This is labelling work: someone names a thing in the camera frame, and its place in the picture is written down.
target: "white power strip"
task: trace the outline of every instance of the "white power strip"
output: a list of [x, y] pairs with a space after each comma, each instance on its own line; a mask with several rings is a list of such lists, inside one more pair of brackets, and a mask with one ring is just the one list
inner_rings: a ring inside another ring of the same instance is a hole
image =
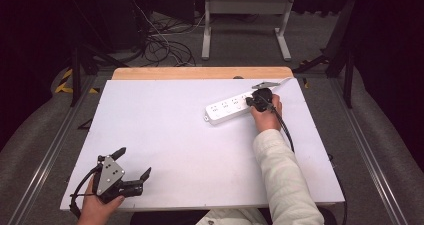
[[252, 97], [254, 91], [246, 92], [206, 107], [205, 121], [216, 125], [249, 111], [246, 98]]

